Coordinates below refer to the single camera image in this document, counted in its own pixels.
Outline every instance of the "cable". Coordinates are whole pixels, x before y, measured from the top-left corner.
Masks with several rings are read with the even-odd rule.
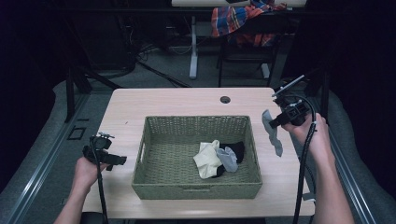
[[[188,53],[191,50],[192,46],[185,46],[184,48],[187,48],[187,49],[185,51],[183,51],[183,52],[179,52],[179,51],[175,50],[177,48],[183,48],[183,46],[178,46],[178,47],[172,46],[172,47],[169,47],[169,49],[171,49],[174,53],[182,55],[182,54]]]
[[[98,173],[97,178],[98,178],[100,202],[102,205],[103,223],[108,224],[106,200],[105,200],[105,194],[104,194],[104,190],[103,190],[103,178],[102,178],[102,172],[100,170],[100,162],[96,155],[96,149],[94,147],[95,144],[93,144],[92,141],[90,141],[90,145],[91,145],[93,156],[95,157],[95,164],[96,164],[96,169],[97,169],[97,173]]]
[[[313,175],[313,173],[312,173],[312,170],[311,170],[311,168],[309,168],[309,166],[308,166],[307,164],[305,164],[305,169],[306,169],[306,171],[308,171],[308,173],[309,173],[309,177],[310,177],[311,180],[312,180],[313,192],[314,192],[314,194],[316,194],[316,193],[317,193],[317,184],[316,184],[316,182],[315,182],[315,178],[314,178],[314,175]]]
[[[298,95],[289,95],[289,96],[285,96],[285,97],[295,97],[295,98],[301,99],[306,104],[308,104],[308,106],[311,109],[311,114],[312,114],[312,123],[311,123],[311,126],[309,127],[309,131],[308,131],[307,137],[305,138],[303,152],[302,152],[301,161],[300,161],[300,171],[299,171],[299,180],[298,180],[298,188],[297,188],[297,199],[296,199],[296,205],[295,205],[294,217],[293,217],[293,224],[297,224],[298,218],[299,218],[299,215],[300,215],[301,201],[302,201],[302,198],[303,198],[306,155],[308,154],[309,144],[311,143],[312,137],[314,135],[314,132],[315,132],[315,129],[316,129],[316,125],[317,125],[317,121],[316,121],[315,108],[312,106],[312,104],[307,99],[305,99],[302,96],[298,96]]]
[[[184,22],[186,22],[187,27],[189,27],[190,34],[192,34],[191,27],[190,27],[189,23],[187,22],[186,17],[183,17],[183,19],[184,19]],[[188,49],[185,50],[185,51],[183,51],[183,52],[178,52],[177,50],[175,50],[175,48],[176,48],[176,47],[172,46],[170,49],[171,49],[174,53],[181,55],[181,54],[185,54],[185,53],[189,52],[189,51],[191,50],[191,48],[192,48],[192,45],[186,46],[186,48],[188,48]]]
[[[105,77],[107,79],[112,79],[112,78],[116,78],[116,77],[124,77],[128,74],[130,74],[131,72],[133,72],[134,69],[129,68],[129,69],[124,69],[123,71],[117,72],[115,74],[111,74],[111,75],[104,75],[103,73],[97,72],[101,77]]]
[[[146,68],[146,69],[149,70],[150,72],[153,72],[154,74],[156,74],[156,75],[158,75],[158,76],[160,76],[160,77],[165,78],[166,80],[168,80],[169,82],[171,82],[172,85],[176,84],[176,85],[178,85],[179,87],[184,87],[184,88],[189,88],[189,87],[190,87],[190,85],[188,85],[188,84],[186,84],[186,83],[184,83],[184,82],[182,82],[182,81],[180,81],[180,80],[177,80],[177,79],[175,79],[174,77],[170,77],[170,76],[168,76],[168,75],[166,75],[166,74],[164,74],[164,73],[162,73],[162,72],[160,72],[160,71],[157,71],[157,70],[153,69],[152,67],[146,65],[145,63],[141,63],[141,62],[139,62],[139,61],[137,61],[136,63],[139,64],[139,65],[141,65],[142,67]]]
[[[312,215],[312,216],[309,218],[309,222],[308,222],[309,224],[311,224],[312,221],[314,220],[314,216],[315,216],[315,215]]]

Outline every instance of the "black cable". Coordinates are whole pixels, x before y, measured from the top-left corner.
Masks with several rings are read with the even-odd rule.
[[[133,71],[134,71],[134,69],[128,68],[128,69],[124,69],[122,71],[119,71],[117,73],[111,74],[111,75],[103,75],[103,74],[101,74],[100,76],[101,77],[105,77],[107,79],[112,79],[112,78],[116,78],[116,77],[124,77],[124,76],[130,74]]]
[[[168,76],[168,75],[166,75],[166,74],[164,74],[164,73],[162,73],[160,71],[157,71],[157,70],[153,69],[152,67],[146,65],[145,63],[141,63],[141,62],[136,62],[136,63],[139,64],[140,66],[146,68],[150,72],[153,72],[154,74],[165,78],[166,80],[168,80],[172,84],[176,84],[179,87],[184,87],[184,88],[189,88],[190,87],[190,85],[188,85],[188,84],[186,84],[186,83],[184,83],[184,82],[182,82],[182,81],[180,81],[180,80],[178,80],[178,79],[176,79],[174,77],[170,77],[170,76]]]
[[[311,180],[312,180],[313,193],[316,194],[316,193],[317,193],[317,184],[316,184],[316,182],[315,182],[314,174],[312,173],[311,168],[310,168],[307,164],[305,164],[305,169],[306,169],[306,171],[308,171],[309,177],[310,177]]]
[[[308,104],[308,106],[311,109],[311,114],[312,114],[312,123],[311,123],[311,126],[309,127],[309,131],[308,131],[307,137],[305,138],[303,152],[302,152],[301,161],[300,161],[300,171],[299,171],[299,180],[298,180],[298,188],[297,188],[297,199],[296,199],[296,205],[295,205],[294,217],[293,217],[293,224],[297,224],[298,218],[299,218],[299,215],[300,215],[301,201],[302,201],[302,198],[303,198],[306,155],[308,154],[309,144],[311,143],[311,140],[312,140],[312,137],[314,135],[314,132],[315,132],[315,129],[316,129],[316,125],[317,125],[317,123],[316,123],[316,112],[315,112],[315,108],[312,106],[312,104],[307,99],[305,99],[302,96],[289,95],[289,96],[285,96],[285,97],[299,98],[304,103]]]
[[[156,47],[153,44],[147,44],[145,47],[143,47],[139,53],[146,53],[147,51],[156,49]]]
[[[103,213],[103,223],[104,224],[108,224],[106,200],[105,200],[105,193],[104,193],[104,190],[103,190],[103,178],[102,178],[102,172],[100,170],[100,162],[99,162],[99,160],[97,158],[97,155],[96,155],[96,148],[94,147],[95,144],[93,144],[92,141],[90,141],[90,145],[91,145],[93,156],[95,157],[95,164],[96,164],[97,178],[98,178],[98,186],[99,186],[99,195],[100,195],[100,202],[101,202],[101,205],[102,205],[102,213]]]
[[[309,218],[309,222],[308,222],[309,224],[311,224],[312,221],[314,221],[314,216],[315,216],[315,215],[312,215],[312,216]]]

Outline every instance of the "desk leg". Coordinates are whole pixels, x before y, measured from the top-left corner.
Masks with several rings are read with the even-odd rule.
[[[198,66],[198,52],[197,52],[197,34],[195,31],[196,22],[195,17],[192,16],[191,19],[191,64],[190,64],[190,79],[197,78],[197,66]]]
[[[262,76],[263,78],[270,77],[270,69],[268,68],[268,63],[262,63]]]

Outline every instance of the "handheld controller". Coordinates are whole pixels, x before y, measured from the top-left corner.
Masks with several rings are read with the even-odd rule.
[[[305,115],[309,111],[309,108],[302,100],[289,102],[285,97],[279,97],[275,102],[282,108],[283,112],[276,119],[270,121],[272,128],[289,122],[295,126],[300,126],[305,122]]]
[[[126,162],[127,157],[121,157],[117,155],[108,154],[105,149],[109,149],[111,141],[109,138],[114,138],[108,133],[99,133],[99,136],[90,137],[90,145],[84,146],[82,154],[88,161],[92,163],[103,162],[109,164],[107,170],[111,171],[113,165],[123,165]]]

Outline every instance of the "dark background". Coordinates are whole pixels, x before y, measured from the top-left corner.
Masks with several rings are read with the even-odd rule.
[[[156,1],[155,6],[147,6],[146,2],[149,1],[130,1],[130,7],[169,7],[170,1]],[[70,0],[62,4],[81,2]],[[111,6],[105,0],[97,4]],[[74,18],[74,26],[67,27],[42,6],[40,1],[3,1],[0,5],[0,190],[18,169],[48,119],[55,100],[52,88],[65,80],[72,63],[113,69],[134,66],[131,46],[125,43],[114,18],[100,22],[100,27],[87,27],[87,21]],[[331,90],[350,116],[362,160],[378,183],[396,198],[396,181],[392,175],[396,171],[393,165],[396,34],[392,10],[368,1],[310,0],[306,8],[345,11],[350,15],[302,18],[283,77],[297,77],[312,68],[328,65]],[[156,38],[165,32],[164,20],[155,17],[142,20],[146,24],[141,27],[142,34],[159,47],[166,47],[163,39]],[[91,58],[70,29],[85,36],[86,49],[92,50]],[[97,36],[103,35],[93,35],[95,32],[108,35],[98,39]],[[119,58],[101,54],[101,48],[109,46]]]

